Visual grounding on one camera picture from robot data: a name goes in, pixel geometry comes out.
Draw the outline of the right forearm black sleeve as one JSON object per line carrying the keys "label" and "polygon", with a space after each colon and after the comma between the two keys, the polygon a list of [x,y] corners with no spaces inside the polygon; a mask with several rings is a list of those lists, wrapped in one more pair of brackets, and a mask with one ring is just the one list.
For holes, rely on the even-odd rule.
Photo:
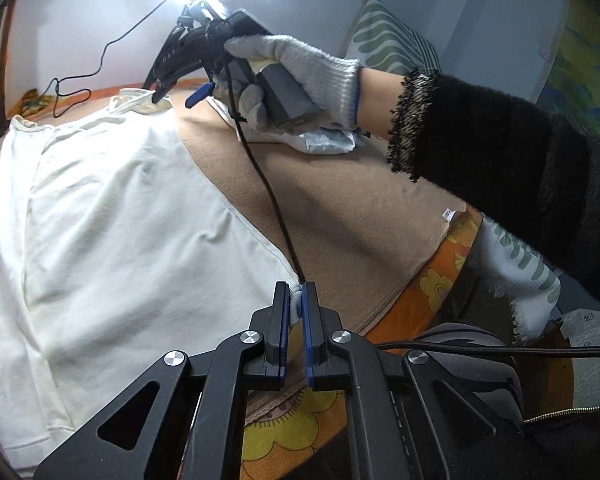
{"label": "right forearm black sleeve", "polygon": [[451,192],[600,302],[600,143],[562,116],[454,77],[360,68],[342,106],[388,163]]}

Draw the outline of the right hand white glove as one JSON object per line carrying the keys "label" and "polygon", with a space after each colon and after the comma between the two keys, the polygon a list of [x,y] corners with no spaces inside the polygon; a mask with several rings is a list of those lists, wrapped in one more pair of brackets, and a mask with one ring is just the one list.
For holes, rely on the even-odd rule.
{"label": "right hand white glove", "polygon": [[[284,35],[233,38],[225,43],[225,49],[236,58],[272,58],[281,62],[321,110],[321,116],[314,122],[287,128],[286,133],[300,134],[317,128],[358,128],[361,64],[355,58],[336,58]],[[261,132],[283,131],[268,117],[262,88],[256,84],[228,82],[222,76],[214,77],[213,82],[212,96],[225,106],[236,104],[251,128]]]}

